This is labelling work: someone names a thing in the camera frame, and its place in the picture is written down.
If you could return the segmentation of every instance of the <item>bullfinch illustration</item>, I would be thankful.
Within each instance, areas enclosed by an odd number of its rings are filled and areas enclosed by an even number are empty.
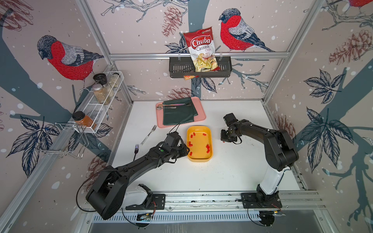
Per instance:
[[[228,46],[229,51],[242,50],[243,52],[247,48],[263,48],[268,52],[274,52],[267,48],[254,33],[254,29],[245,23],[238,9],[226,9],[219,20],[222,21],[220,38]]]
[[[45,35],[38,41],[38,50],[41,59],[48,61],[65,78],[71,80],[84,80],[92,72],[95,62],[103,55],[92,53],[79,46],[71,46],[58,41],[50,35]]]
[[[365,14],[365,12],[361,12],[361,7],[362,6],[365,6],[366,4],[372,2],[373,0],[336,0],[332,3],[330,3],[330,5],[333,5],[337,2],[340,2],[340,1],[348,1],[348,8],[347,10],[342,14],[342,15],[345,15],[347,13],[347,11],[350,9],[351,6],[354,6],[354,7],[358,7],[359,8],[359,14],[358,15],[361,15],[361,14]]]

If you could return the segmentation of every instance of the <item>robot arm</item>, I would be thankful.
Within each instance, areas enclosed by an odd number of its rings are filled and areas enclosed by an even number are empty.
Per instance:
[[[143,157],[121,167],[107,166],[85,198],[104,220],[109,219],[121,207],[128,185],[170,159],[186,156],[189,151],[177,132],[169,133],[164,142],[158,143]]]
[[[263,128],[248,120],[238,121],[233,113],[227,114],[224,121],[228,130],[221,131],[222,141],[235,143],[237,137],[241,140],[240,137],[246,135],[264,144],[268,167],[263,181],[257,187],[256,202],[261,207],[267,206],[278,197],[278,185],[284,172],[290,170],[290,166],[299,158],[289,134],[283,129]]]

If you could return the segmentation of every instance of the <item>dark green napkin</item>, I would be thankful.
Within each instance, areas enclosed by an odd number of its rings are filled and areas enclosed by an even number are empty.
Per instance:
[[[176,108],[164,108],[163,125],[177,125],[179,123],[184,124],[193,122],[194,116],[198,115],[190,97],[178,100],[168,100],[163,102],[163,104],[185,104],[177,106]]]

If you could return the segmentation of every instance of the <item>yellow tray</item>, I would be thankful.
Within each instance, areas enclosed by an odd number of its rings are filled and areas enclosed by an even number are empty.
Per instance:
[[[192,162],[209,161],[213,155],[211,130],[206,126],[196,125],[190,127],[186,133],[186,145],[190,149],[188,154],[189,160]],[[207,153],[207,144],[210,146],[209,153]]]

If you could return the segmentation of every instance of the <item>fork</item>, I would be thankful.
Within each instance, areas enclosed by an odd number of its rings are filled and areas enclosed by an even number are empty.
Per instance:
[[[150,133],[145,137],[145,139],[141,142],[141,145],[144,144],[144,142],[146,141],[146,139],[148,139],[149,135],[154,132],[154,130],[156,129],[157,125],[154,125],[153,128],[151,129]]]
[[[139,152],[139,144],[136,144],[135,145],[135,156],[134,156],[134,161],[135,161],[135,158],[136,158],[136,154]]]

